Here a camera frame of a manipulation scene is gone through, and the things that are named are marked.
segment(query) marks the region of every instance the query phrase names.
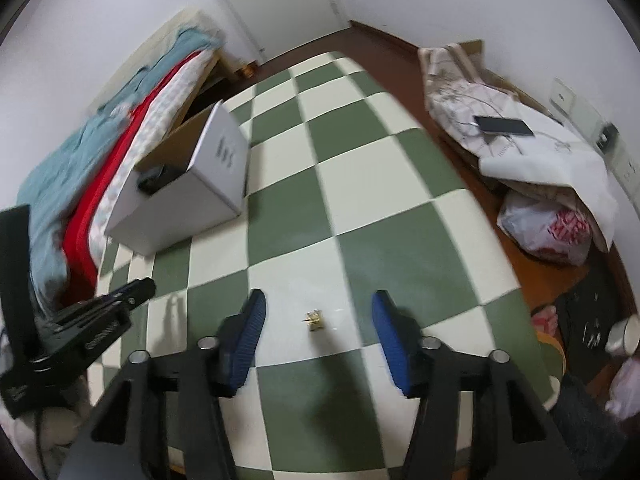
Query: red blanket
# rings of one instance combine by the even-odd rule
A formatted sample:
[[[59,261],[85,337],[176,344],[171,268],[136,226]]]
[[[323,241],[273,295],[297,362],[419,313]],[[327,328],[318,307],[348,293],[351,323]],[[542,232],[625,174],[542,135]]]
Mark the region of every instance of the red blanket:
[[[89,252],[88,235],[95,210],[125,155],[127,155],[151,101],[171,81],[172,77],[180,70],[180,67],[196,57],[200,52],[199,50],[192,52],[175,65],[171,72],[164,76],[164,79],[133,110],[129,126],[118,138],[100,171],[82,195],[78,207],[69,219],[69,224],[66,226],[65,236],[62,240],[62,250],[65,253],[66,263],[69,268],[69,284],[66,292],[60,298],[62,306],[68,306],[76,301],[88,300],[93,297],[98,271]]]

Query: white cup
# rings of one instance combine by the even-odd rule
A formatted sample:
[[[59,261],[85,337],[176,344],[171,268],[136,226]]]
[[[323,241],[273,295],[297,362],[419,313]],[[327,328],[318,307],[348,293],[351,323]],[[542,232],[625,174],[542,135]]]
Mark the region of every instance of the white cup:
[[[640,318],[638,314],[633,314],[612,327],[604,349],[611,355],[628,357],[636,352],[638,344],[640,344]]]

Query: checkered floor mat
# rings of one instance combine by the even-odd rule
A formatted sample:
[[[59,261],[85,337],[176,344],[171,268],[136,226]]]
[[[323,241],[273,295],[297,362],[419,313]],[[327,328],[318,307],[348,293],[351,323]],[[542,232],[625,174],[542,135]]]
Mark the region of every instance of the checkered floor mat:
[[[484,213],[362,67],[321,54],[225,106],[252,145],[246,212],[151,258],[108,245],[99,294],[143,276],[158,294],[92,365],[94,401],[131,351],[168,354],[214,334],[251,288],[267,297],[264,331],[246,385],[222,404],[242,480],[382,480],[402,464],[417,401],[395,388],[377,342],[370,298],[379,288],[456,350],[507,350],[540,397],[551,395],[529,310]],[[303,319],[316,309],[326,328],[309,332]],[[471,409],[461,399],[464,450]],[[176,402],[169,397],[169,438],[179,449]]]

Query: white cardboard box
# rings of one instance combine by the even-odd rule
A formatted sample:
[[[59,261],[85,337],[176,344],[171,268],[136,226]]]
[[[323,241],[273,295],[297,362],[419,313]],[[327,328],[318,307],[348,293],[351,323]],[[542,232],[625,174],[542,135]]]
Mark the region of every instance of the white cardboard box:
[[[178,126],[127,178],[106,235],[149,256],[238,216],[242,210],[249,144],[219,102]],[[149,196],[140,173],[170,164],[185,173]]]

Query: light switch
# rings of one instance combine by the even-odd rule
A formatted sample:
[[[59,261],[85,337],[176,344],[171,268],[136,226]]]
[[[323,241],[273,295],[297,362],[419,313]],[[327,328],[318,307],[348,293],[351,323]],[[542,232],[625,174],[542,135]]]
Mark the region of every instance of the light switch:
[[[571,113],[574,106],[575,93],[559,79],[554,79],[551,83],[550,101],[560,108],[566,115]]]

